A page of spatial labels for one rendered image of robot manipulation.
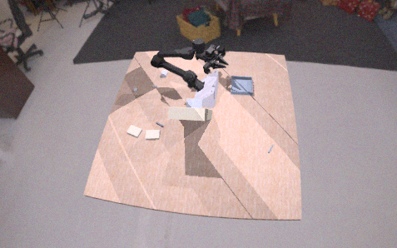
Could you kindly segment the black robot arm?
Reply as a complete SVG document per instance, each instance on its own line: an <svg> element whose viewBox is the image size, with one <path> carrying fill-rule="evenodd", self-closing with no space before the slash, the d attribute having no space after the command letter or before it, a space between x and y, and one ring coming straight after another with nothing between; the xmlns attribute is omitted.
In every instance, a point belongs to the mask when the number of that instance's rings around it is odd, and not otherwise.
<svg viewBox="0 0 397 248"><path fill-rule="evenodd" d="M191 47L186 47L184 49L179 49L179 50L163 50L161 49L156 55L151 60L151 65L156 68L165 68L167 71L172 72L174 74L179 75L184 82L187 83L187 86L189 88L194 87L197 91L200 91L204 85L205 82L200 81L197 79L197 75L195 72L192 72L191 70L184 71L183 69L170 64L167 62L163 57L181 57L184 60L191 60L194 57L196 57L196 60L198 61L199 59L202 60L202 55L206 57L206 59L209 59L209 56L212 54L216 54L214 51L216 50L216 46L211 44L209 48L205 50L205 42L203 38L197 38L196 40L192 40L191 42L192 46ZM206 54L204 54L204 52Z"/></svg>

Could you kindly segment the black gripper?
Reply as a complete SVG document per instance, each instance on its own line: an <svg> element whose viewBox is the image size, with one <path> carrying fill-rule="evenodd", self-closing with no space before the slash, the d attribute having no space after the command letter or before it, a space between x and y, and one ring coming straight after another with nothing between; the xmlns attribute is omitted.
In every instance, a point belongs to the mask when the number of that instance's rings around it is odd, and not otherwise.
<svg viewBox="0 0 397 248"><path fill-rule="evenodd" d="M204 55L202 55L202 61L206 62L206 64L203 66L204 73L209 74L211 72L211 67L214 69L217 68L226 68L226 66L229 66L229 63L223 58L226 55L225 48L221 47L220 50L218 50L218 54L212 54L209 56L209 59L206 59ZM219 63L217 62L219 61ZM223 65L222 65L223 64ZM226 65L226 66L225 66Z"/></svg>

